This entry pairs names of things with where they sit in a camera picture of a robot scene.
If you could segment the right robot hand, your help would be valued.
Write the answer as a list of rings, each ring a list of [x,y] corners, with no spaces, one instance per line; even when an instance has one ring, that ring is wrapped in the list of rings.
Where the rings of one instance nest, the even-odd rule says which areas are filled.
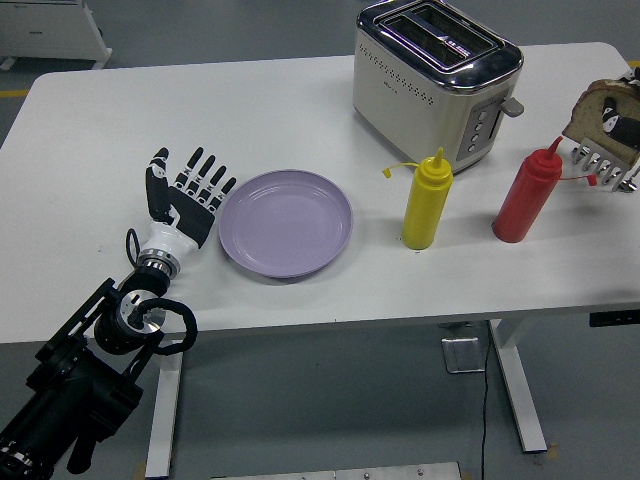
[[[621,78],[631,87],[634,96],[628,100],[630,108],[639,109],[639,67],[633,67],[631,73]],[[633,150],[639,150],[639,117],[622,115],[618,111],[617,100],[608,95],[603,102],[602,129],[611,139]]]

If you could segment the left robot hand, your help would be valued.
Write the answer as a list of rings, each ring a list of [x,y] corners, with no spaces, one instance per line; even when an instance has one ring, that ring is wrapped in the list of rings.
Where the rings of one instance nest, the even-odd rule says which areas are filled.
[[[162,147],[145,171],[152,223],[143,250],[161,250],[180,259],[206,242],[216,211],[236,185],[236,178],[216,157],[199,147],[173,181],[167,177],[169,151]]]

